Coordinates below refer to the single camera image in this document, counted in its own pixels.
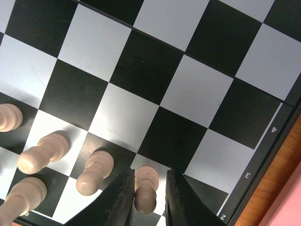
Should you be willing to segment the light wooden chess king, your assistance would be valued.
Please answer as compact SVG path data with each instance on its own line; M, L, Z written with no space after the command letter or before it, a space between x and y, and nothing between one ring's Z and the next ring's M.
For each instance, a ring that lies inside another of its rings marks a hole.
M46 185L38 178L26 177L15 184L0 206L0 224L11 226L19 216L37 208L47 195Z

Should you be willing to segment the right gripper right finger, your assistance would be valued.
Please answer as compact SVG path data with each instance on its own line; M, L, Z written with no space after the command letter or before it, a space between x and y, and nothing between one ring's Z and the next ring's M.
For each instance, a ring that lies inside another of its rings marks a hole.
M166 173L167 226L224 226L198 197L184 175L170 169Z

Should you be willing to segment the light wooden pawn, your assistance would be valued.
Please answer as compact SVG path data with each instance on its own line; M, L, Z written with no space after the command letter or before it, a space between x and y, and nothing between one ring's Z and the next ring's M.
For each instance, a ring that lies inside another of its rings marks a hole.
M35 174L50 162L62 159L69 149L69 142L63 135L50 133L42 137L36 146L30 147L19 155L17 167L22 173Z
M135 171L134 204L138 212L149 215L155 210L158 186L158 173L153 167L141 166Z
M23 122L21 110L13 104L0 105L0 131L8 132L17 129Z
M114 159L108 152L95 151L87 159L85 169L76 181L77 191L84 196L95 194L113 167Z

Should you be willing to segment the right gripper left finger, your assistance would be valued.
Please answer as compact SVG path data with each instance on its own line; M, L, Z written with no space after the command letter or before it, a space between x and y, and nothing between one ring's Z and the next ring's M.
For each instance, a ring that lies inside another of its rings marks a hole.
M102 193L66 226L131 226L135 193L135 171L124 168Z

